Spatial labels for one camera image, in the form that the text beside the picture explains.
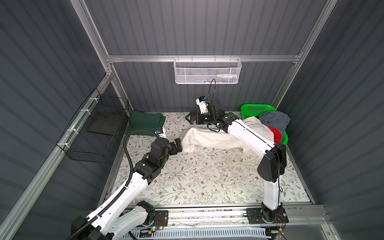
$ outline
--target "corrugated wall panel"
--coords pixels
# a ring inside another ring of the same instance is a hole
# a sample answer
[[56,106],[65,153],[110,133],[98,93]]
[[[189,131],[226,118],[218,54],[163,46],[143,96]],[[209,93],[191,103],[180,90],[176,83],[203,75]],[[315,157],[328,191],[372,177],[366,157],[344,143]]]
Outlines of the corrugated wall panel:
[[110,55],[297,54],[325,0],[86,0]]
[[[243,63],[239,83],[218,84],[215,98],[229,111],[239,111],[245,103],[271,104],[291,65]],[[208,84],[176,84],[172,63],[114,63],[114,66],[137,111],[194,111],[198,109],[196,98],[208,94]]]
[[[2,222],[105,71],[69,1],[1,1],[0,41]],[[69,235],[73,218],[95,208],[108,168],[65,158],[14,239]]]
[[382,238],[383,56],[384,1],[339,0],[279,107],[303,177],[344,239]]

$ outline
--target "pile of clothes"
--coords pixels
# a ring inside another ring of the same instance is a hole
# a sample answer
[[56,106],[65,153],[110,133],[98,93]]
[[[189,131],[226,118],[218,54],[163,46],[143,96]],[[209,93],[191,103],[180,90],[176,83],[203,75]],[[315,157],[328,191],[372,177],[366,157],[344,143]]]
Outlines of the pile of clothes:
[[[259,118],[249,117],[243,122],[252,130],[276,144],[281,142],[285,134],[285,128],[290,118],[287,114],[279,111],[269,111],[261,114]],[[183,132],[181,138],[183,151],[193,152],[195,146],[214,147],[219,149],[231,149],[240,147],[247,156],[253,151],[237,137],[224,131],[212,132],[206,128],[192,127]]]

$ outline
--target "clothing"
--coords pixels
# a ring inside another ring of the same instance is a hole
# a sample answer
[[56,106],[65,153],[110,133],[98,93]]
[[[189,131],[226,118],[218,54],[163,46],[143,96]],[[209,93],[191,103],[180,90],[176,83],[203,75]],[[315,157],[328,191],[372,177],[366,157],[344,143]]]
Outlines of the clothing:
[[272,132],[273,132],[273,137],[274,137],[274,140],[275,140],[275,143],[278,144],[281,142],[281,138],[283,137],[279,130],[277,130],[276,128],[274,127],[268,127]]
[[[267,140],[273,141],[273,132],[267,126],[264,126],[256,117],[246,118],[243,122],[250,129],[265,137]],[[223,130],[220,132],[212,132],[206,128],[192,127],[183,132],[181,145],[184,152],[193,152],[195,150],[195,146],[199,145],[219,149],[241,147],[245,155],[255,155],[254,151],[245,145],[244,142],[237,137],[224,132]]]
[[[142,113],[133,111],[132,117],[129,119],[129,126],[125,130],[125,134],[129,134],[136,130],[145,130],[155,133],[155,129],[164,125],[166,118],[161,113]],[[146,132],[135,132],[132,135],[152,136]]]
[[260,114],[259,120],[268,127],[274,127],[284,136],[285,129],[291,120],[287,114],[280,111],[268,111]]

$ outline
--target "green plastic basket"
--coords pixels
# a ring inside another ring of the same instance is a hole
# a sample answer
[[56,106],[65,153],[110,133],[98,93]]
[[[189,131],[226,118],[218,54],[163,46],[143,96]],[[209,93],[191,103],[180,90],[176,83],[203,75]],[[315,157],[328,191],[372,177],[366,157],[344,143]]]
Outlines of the green plastic basket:
[[[274,106],[268,105],[268,104],[244,104],[241,106],[241,114],[244,118],[249,117],[258,117],[260,114],[268,111],[277,111]],[[281,142],[286,145],[288,142],[288,136],[287,134],[284,134],[284,136],[281,139]]]

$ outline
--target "green towel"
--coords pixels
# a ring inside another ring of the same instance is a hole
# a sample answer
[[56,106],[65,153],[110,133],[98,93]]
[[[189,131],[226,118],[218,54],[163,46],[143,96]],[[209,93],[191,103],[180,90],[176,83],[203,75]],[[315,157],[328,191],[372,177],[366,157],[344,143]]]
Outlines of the green towel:
[[[145,130],[155,133],[155,129],[164,125],[166,118],[161,113],[142,113],[133,111],[129,120],[129,126],[125,130],[125,134],[129,134],[136,130]],[[146,132],[135,132],[132,135],[152,136]]]

